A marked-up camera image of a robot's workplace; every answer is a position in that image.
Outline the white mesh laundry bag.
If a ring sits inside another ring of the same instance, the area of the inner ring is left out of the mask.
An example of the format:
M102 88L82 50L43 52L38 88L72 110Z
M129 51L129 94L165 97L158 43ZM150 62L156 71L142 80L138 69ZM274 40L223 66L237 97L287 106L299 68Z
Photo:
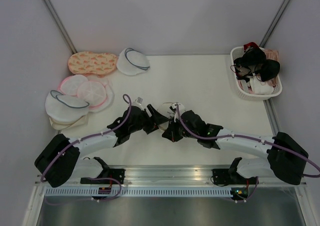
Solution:
M169 118L169 120L174 120L174 113L170 109L170 106L173 103L174 102L165 102L162 105L160 105L156 111L158 111L163 116ZM186 108L185 108L185 106L183 104L181 104L181 107L179 109L180 115L182 115L185 112L186 112Z

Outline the black bra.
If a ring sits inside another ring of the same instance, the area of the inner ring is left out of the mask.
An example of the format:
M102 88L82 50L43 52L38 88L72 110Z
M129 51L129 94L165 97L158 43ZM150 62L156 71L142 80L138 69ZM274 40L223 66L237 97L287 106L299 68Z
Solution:
M237 80L257 77L261 82L275 79L280 72L280 63L266 59L266 54L254 43L243 46L243 55L233 60L233 72Z

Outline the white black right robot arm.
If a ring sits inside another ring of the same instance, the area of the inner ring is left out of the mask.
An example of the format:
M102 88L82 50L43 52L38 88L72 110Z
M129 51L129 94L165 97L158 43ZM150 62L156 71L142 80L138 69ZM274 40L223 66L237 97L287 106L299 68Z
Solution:
M308 153L287 133L276 136L242 135L220 125L206 123L188 110L169 120L162 137L172 142L183 138L196 139L207 149L230 150L252 155L238 157L228 169L228 178L235 184L252 177L277 177L290 184L299 185L306 167Z

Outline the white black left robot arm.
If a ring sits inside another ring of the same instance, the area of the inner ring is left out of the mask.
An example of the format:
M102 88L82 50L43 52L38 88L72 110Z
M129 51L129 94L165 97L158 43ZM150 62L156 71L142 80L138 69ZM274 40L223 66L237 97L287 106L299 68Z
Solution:
M41 182L47 182L53 188L71 179L80 179L85 184L104 184L109 179L110 167L100 157L87 159L88 155L117 147L137 131L150 134L168 121L168 117L157 112L150 104L146 109L132 105L123 116L100 132L78 139L57 134L37 157L34 165L41 173Z

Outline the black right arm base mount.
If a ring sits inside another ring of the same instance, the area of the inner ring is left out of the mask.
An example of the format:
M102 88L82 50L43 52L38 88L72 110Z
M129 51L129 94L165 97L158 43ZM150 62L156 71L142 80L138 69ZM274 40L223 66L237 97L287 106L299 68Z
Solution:
M246 178L237 172L241 160L241 157L235 158L229 168L212 169L212 176L210 177L211 182L219 187L230 185L255 185L257 177Z

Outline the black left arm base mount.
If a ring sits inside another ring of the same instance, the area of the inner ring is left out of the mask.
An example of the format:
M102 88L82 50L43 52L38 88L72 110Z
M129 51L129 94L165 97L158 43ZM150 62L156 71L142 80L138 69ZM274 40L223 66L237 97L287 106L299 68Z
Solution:
M124 168L110 168L100 157L93 157L93 162L101 166L101 172L98 176L89 178L82 177L80 183L83 185L111 185L124 183L125 172Z

